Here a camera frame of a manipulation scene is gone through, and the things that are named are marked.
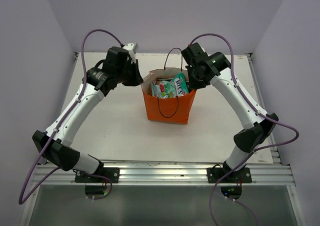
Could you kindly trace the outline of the green Fox's candy bag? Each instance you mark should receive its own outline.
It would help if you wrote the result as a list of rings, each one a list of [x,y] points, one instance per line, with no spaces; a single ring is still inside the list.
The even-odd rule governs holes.
[[[183,73],[176,75],[170,82],[153,81],[150,84],[151,95],[160,99],[182,97],[189,94],[187,82]]]

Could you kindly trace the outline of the brown snack bag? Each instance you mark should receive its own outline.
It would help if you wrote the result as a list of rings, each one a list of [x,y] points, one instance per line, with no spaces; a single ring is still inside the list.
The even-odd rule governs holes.
[[[157,78],[156,81],[168,81],[170,82],[172,80],[172,78]]]

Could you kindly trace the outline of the orange paper bag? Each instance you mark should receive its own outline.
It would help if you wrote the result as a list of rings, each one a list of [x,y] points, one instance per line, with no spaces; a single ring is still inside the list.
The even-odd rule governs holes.
[[[180,67],[168,67],[166,56],[164,65],[160,69],[154,69],[144,77],[141,85],[147,119],[150,121],[174,123],[186,125],[189,120],[190,111],[196,96],[196,91],[189,87],[189,77],[186,70],[183,70],[183,58],[180,58]],[[179,73],[185,76],[189,94],[182,97],[160,99],[152,96],[151,83],[157,78],[174,78]]]

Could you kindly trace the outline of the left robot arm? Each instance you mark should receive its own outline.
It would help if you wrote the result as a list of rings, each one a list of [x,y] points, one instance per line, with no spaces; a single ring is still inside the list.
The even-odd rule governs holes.
[[[103,179],[102,163],[71,148],[71,144],[88,115],[118,84],[142,84],[137,49],[137,43],[128,43],[122,48],[113,46],[104,60],[86,72],[76,95],[61,115],[44,132],[33,134],[32,140],[43,158],[64,171],[86,172],[92,182]]]

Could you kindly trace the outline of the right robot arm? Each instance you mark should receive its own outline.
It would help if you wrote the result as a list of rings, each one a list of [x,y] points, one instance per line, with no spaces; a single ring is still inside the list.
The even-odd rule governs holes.
[[[182,50],[187,63],[189,86],[201,89],[208,85],[215,87],[238,116],[243,129],[233,137],[235,147],[223,163],[223,178],[235,182],[240,170],[246,165],[244,159],[262,144],[275,128],[275,123],[258,115],[239,93],[231,73],[231,63],[221,52],[208,55],[198,43]]]

